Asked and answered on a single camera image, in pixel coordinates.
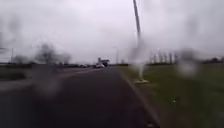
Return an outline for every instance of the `sky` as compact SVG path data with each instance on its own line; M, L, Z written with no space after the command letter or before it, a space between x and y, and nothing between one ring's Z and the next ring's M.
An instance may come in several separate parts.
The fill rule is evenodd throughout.
M137 0L144 51L224 56L223 0ZM32 57L42 43L73 62L126 59L137 46L132 0L0 0L1 45ZM7 60L10 51L1 54Z

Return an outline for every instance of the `field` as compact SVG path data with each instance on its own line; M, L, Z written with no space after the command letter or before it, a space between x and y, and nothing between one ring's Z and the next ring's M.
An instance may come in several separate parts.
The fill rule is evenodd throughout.
M124 68L135 79L136 72ZM224 126L224 64L201 65L196 76L182 78L176 66L151 66L144 71L148 85L136 85L146 99L152 97L175 118L173 128Z

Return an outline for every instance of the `road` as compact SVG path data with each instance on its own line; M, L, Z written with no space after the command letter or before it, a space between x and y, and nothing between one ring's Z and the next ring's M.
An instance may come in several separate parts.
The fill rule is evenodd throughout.
M63 78L51 99L43 100L32 90L0 95L0 111L7 110L0 115L1 128L157 127L113 67Z

